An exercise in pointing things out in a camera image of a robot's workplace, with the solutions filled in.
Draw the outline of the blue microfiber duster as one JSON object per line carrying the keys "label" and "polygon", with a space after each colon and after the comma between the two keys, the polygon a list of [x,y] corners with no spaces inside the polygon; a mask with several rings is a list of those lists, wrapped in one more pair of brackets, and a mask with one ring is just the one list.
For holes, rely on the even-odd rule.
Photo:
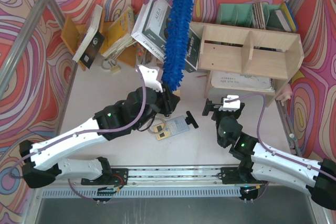
{"label": "blue microfiber duster", "polygon": [[171,91],[177,90],[183,79],[193,6],[194,0],[172,0],[162,76]]}

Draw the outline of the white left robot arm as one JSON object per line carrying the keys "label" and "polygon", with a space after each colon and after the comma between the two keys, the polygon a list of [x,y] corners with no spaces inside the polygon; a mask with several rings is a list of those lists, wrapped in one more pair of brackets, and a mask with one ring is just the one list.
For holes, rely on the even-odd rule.
{"label": "white left robot arm", "polygon": [[127,98],[105,107],[85,123],[48,141],[19,145],[24,159],[23,179],[29,188],[41,188],[60,179],[81,179],[83,185],[124,184],[104,157],[92,160],[70,159],[69,156],[89,146],[105,143],[139,130],[157,114],[171,115],[180,101],[167,85],[162,92],[138,88]]}

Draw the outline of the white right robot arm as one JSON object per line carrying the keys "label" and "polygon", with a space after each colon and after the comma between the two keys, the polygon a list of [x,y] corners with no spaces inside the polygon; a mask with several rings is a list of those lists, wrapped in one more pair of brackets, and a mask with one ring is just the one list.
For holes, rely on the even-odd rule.
{"label": "white right robot arm", "polygon": [[206,100],[203,116],[212,112],[217,143],[229,148],[240,161],[237,174],[241,180],[281,184],[300,191],[321,207],[335,210],[335,162],[316,161],[280,151],[265,144],[259,136],[243,132],[238,118],[244,108],[237,95],[223,98],[220,104]]}

